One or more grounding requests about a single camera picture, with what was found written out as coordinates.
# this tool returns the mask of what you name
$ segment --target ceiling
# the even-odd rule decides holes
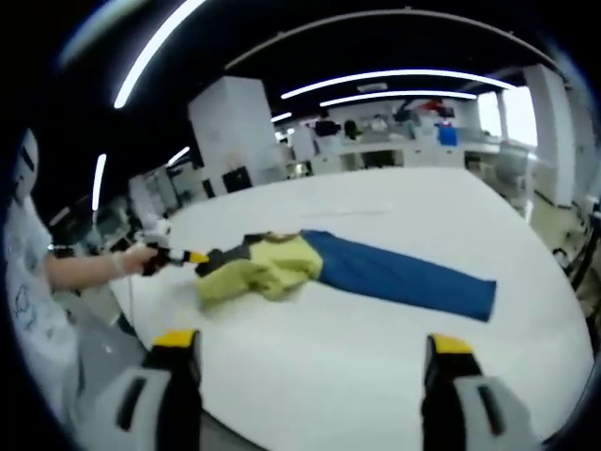
[[[357,94],[357,83],[330,86],[286,101],[280,99],[281,94],[333,77],[374,70],[445,69],[496,78],[499,70],[515,68],[502,79],[519,85],[523,84],[520,67],[548,64],[513,41],[470,24],[378,14],[324,24],[281,39],[226,70],[228,63],[279,33],[342,14],[398,8],[399,4],[386,0],[331,2],[336,5],[322,0],[292,4],[208,0],[154,55],[128,104],[115,110],[113,101],[134,58],[181,0],[136,0],[136,8],[100,34],[82,55],[65,69],[52,72],[48,68],[60,46],[84,17],[104,2],[56,3],[42,10],[45,17],[37,18],[46,39],[29,58],[34,73],[50,74],[51,81],[28,79],[36,87],[31,92],[37,97],[30,103],[36,107],[33,122],[40,142],[41,172],[35,197],[47,218],[91,191],[99,154],[107,153],[102,186],[106,200],[123,192],[128,178],[166,162],[185,147],[191,139],[187,103],[225,73],[263,80],[273,114],[292,111],[304,115],[315,111],[320,101]],[[518,17],[509,8],[491,5],[415,3],[422,9],[497,26],[547,50],[538,19],[524,11]],[[476,94],[491,89],[441,77],[385,81],[389,89],[467,89],[465,92]],[[69,184],[57,183],[57,178],[67,179]]]

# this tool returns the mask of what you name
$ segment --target desk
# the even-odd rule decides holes
[[[541,438],[571,413],[593,364],[560,267],[524,220],[468,171],[392,168],[298,179],[210,199],[172,218],[173,246],[229,248],[265,230],[329,230],[498,281],[489,323],[308,283],[286,302],[246,295],[202,315],[193,268],[133,279],[149,347],[203,330],[208,412],[269,450],[421,449],[425,338],[466,339],[529,407]],[[127,284],[116,296],[130,314]]]

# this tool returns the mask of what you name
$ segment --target floor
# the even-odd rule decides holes
[[[559,210],[549,205],[529,187],[507,186],[494,180],[494,171],[481,171],[471,168],[475,177],[483,180],[502,195],[514,208],[516,214],[524,218],[549,252],[557,247],[563,248],[571,257],[584,240],[583,230],[573,210]],[[80,328],[89,339],[85,340],[84,364],[90,393],[95,395],[100,387],[110,379],[111,374],[126,363],[140,359],[138,343],[121,334],[107,334],[107,326],[116,329],[116,319],[120,309],[115,296],[108,288],[86,290],[77,296],[73,293],[59,293],[56,300],[80,320]],[[601,281],[593,272],[589,272],[578,290],[578,299],[584,315],[588,315],[596,303],[601,300]],[[119,348],[117,356],[107,354],[108,349]],[[237,434],[225,428],[219,422],[206,415],[202,420],[202,449],[211,451],[255,451],[260,448],[247,443]]]

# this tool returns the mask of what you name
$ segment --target white table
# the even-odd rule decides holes
[[[287,302],[246,295],[204,316],[193,268],[133,281],[149,347],[203,330],[205,407],[269,450],[421,449],[425,338],[471,343],[528,406],[541,438],[572,411],[593,364],[578,302],[541,240],[468,171],[395,168],[262,186],[192,205],[173,246],[229,248],[265,230],[329,230],[498,281],[489,323],[309,283]],[[129,315],[123,285],[117,298]]]

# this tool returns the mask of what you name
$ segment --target white lab coat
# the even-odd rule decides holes
[[[72,427],[80,384],[77,334],[52,297],[44,259],[52,238],[30,197],[12,201],[4,233],[8,308],[23,358],[58,420]]]

